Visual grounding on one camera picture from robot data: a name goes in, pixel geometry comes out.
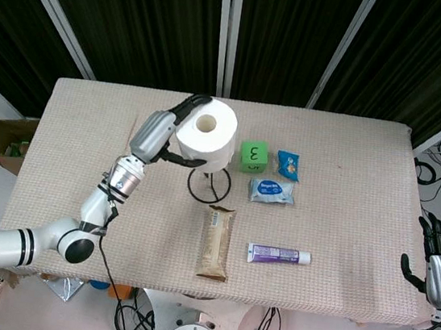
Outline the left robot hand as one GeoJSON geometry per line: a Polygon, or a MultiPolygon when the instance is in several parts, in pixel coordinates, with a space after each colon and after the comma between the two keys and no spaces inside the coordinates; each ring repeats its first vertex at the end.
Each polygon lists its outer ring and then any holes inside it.
{"type": "Polygon", "coordinates": [[[177,126],[196,108],[212,102],[206,94],[193,94],[177,106],[166,111],[155,111],[141,125],[129,143],[131,154],[144,164],[156,163],[158,160],[170,161],[183,167],[198,168],[206,164],[203,159],[185,159],[170,152],[169,139],[177,126]]]}

